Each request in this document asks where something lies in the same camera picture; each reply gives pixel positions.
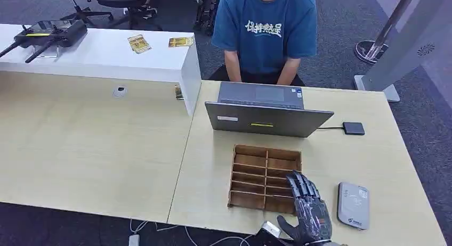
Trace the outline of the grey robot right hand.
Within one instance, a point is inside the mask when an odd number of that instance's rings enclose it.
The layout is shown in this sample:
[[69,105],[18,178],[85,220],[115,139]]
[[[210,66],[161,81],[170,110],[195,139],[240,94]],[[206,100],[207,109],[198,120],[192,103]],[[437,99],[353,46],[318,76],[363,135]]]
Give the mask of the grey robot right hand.
[[279,215],[277,222],[295,245],[325,245],[332,242],[332,221],[325,201],[315,184],[301,172],[293,170],[286,176],[292,188],[297,226]]

